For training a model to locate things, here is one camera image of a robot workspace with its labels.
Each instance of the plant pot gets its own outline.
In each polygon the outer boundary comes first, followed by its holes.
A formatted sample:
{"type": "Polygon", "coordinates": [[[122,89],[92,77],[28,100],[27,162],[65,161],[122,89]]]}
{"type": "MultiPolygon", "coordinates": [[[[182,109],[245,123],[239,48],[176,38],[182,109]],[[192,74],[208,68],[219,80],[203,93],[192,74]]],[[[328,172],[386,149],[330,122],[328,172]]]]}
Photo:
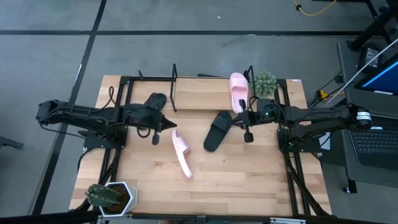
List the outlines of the plant pot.
{"type": "Polygon", "coordinates": [[[126,206],[124,206],[123,210],[121,210],[119,213],[110,213],[107,208],[99,206],[102,216],[104,217],[121,217],[137,205],[137,189],[135,187],[131,187],[125,182],[109,182],[105,184],[105,187],[112,188],[114,185],[122,185],[129,194],[129,199],[126,206]]]}

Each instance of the white cable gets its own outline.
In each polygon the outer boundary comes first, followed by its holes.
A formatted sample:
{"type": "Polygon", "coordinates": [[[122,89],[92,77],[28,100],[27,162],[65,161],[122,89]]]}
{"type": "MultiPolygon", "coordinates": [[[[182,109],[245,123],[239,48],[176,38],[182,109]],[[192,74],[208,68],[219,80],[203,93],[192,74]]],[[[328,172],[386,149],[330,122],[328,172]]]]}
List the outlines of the white cable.
{"type": "Polygon", "coordinates": [[[351,83],[351,81],[354,80],[354,78],[359,75],[362,70],[364,70],[374,59],[376,59],[378,56],[380,56],[380,54],[383,54],[383,52],[385,52],[388,48],[390,48],[391,46],[394,45],[394,43],[396,43],[398,41],[398,39],[396,39],[395,41],[393,41],[393,43],[391,43],[390,45],[388,45],[385,49],[383,49],[382,51],[380,51],[380,53],[378,53],[374,58],[372,58],[372,60],[370,60],[365,66],[363,66],[361,69],[359,69],[359,71],[354,75],[353,78],[351,78],[347,84],[345,84],[337,93],[335,93],[335,95],[326,103],[329,104],[341,91],[343,91],[348,85],[349,83],[351,83]]]}

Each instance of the blue screen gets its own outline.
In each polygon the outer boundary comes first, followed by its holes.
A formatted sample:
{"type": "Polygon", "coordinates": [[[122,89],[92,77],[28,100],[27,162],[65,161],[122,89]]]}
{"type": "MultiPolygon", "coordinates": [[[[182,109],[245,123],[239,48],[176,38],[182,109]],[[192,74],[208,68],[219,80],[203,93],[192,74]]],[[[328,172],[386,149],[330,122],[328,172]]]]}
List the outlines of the blue screen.
{"type": "Polygon", "coordinates": [[[393,63],[362,87],[389,93],[398,93],[398,62],[393,63]]]}

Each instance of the potted plant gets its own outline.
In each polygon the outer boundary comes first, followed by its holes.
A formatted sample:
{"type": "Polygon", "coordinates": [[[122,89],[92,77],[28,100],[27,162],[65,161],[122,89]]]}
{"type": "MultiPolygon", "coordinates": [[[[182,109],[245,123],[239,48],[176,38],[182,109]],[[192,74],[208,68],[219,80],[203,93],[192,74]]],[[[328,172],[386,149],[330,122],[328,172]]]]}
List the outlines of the potted plant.
{"type": "Polygon", "coordinates": [[[256,96],[265,98],[266,96],[273,95],[276,89],[276,78],[268,72],[263,70],[262,72],[254,76],[254,89],[256,90],[256,96]]]}
{"type": "Polygon", "coordinates": [[[120,217],[137,205],[137,189],[125,182],[93,184],[85,192],[88,202],[99,206],[104,217],[120,217]]]}

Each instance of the black desk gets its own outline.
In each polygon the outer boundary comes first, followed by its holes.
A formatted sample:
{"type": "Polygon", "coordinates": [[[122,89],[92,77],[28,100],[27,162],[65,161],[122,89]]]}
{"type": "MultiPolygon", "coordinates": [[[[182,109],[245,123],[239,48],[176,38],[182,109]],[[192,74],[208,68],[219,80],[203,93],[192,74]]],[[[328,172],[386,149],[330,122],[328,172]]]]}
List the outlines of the black desk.
{"type": "MultiPolygon", "coordinates": [[[[345,41],[339,42],[337,49],[341,74],[343,76],[343,81],[346,83],[358,71],[356,65],[359,62],[360,53],[353,52],[348,49],[345,41]]],[[[389,96],[370,91],[357,90],[354,88],[354,84],[349,85],[346,88],[345,95],[346,98],[339,104],[354,103],[358,106],[367,108],[372,115],[387,118],[398,117],[398,96],[389,96]]],[[[348,182],[350,187],[355,187],[355,185],[353,185],[355,180],[390,187],[398,187],[398,171],[363,166],[358,162],[348,131],[344,130],[337,132],[335,133],[334,138],[339,139],[342,142],[342,153],[345,157],[346,175],[349,180],[348,182]]]]}

